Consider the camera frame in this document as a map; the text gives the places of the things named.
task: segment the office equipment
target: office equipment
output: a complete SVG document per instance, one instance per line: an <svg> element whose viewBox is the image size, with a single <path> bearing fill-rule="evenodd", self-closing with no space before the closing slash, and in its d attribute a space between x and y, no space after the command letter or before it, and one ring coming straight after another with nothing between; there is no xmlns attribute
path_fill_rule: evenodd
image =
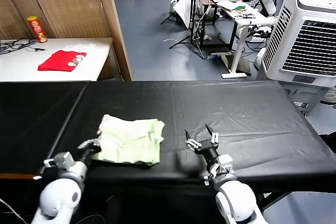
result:
<svg viewBox="0 0 336 224"><path fill-rule="evenodd" d="M301 111L336 83L336 0L285 0L258 79L278 80Z"/></svg>

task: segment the pringles can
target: pringles can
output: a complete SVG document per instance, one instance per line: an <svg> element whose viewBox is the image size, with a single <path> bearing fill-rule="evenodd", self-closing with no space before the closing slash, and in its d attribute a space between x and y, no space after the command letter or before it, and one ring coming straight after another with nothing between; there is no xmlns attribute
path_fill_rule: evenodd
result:
<svg viewBox="0 0 336 224"><path fill-rule="evenodd" d="M37 19L37 16L29 16L27 18L28 22L32 26L34 33L37 36L38 42L44 43L48 41L48 38L46 36L46 33L43 31L40 22Z"/></svg>

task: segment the air cooler vent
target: air cooler vent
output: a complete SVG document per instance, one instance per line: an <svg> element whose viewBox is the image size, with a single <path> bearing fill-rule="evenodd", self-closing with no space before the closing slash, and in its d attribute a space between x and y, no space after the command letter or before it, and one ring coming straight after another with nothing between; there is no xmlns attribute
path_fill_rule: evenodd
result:
<svg viewBox="0 0 336 224"><path fill-rule="evenodd" d="M279 15L279 19L277 25L273 31L271 41L267 47L265 52L265 56L263 62L265 64L266 70L268 70L273 57L279 47L280 41L285 33L286 27L288 25L289 19L291 16L291 12L286 7L283 7L281 14Z"/></svg>
<svg viewBox="0 0 336 224"><path fill-rule="evenodd" d="M306 20L282 69L336 76L336 24Z"/></svg>

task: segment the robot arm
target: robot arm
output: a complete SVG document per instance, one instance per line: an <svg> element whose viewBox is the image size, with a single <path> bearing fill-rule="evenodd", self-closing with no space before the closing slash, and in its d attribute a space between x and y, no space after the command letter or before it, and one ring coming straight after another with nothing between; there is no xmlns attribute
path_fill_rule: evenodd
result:
<svg viewBox="0 0 336 224"><path fill-rule="evenodd" d="M219 155L219 133L205 125L211 139L200 142L193 140L188 131L186 134L186 145L196 154L202 155L207 162L208 176L204 177L205 185L213 184L216 195L216 203L220 214L227 224L267 224L261 214L256 197L252 189L238 181L233 171L233 159L230 155Z"/></svg>
<svg viewBox="0 0 336 224"><path fill-rule="evenodd" d="M48 184L40 195L40 204L32 224L69 224L84 189L84 180L92 155L101 151L99 138L87 140L78 148L74 161L70 152L59 153L44 161L46 167L60 169L59 179Z"/></svg>

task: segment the red cloth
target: red cloth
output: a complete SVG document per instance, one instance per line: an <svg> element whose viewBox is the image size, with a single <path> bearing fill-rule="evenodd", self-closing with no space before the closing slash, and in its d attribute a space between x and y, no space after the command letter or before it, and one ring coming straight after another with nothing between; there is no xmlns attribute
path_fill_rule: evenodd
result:
<svg viewBox="0 0 336 224"><path fill-rule="evenodd" d="M80 60L82 60L85 56L86 56L85 52L74 52L74 51L66 52L63 50L59 50L56 53L52 54L49 59L47 59L45 62L39 65L38 70L71 72L76 68L77 64L80 63L80 61L79 60L77 61L76 59L81 58Z"/></svg>

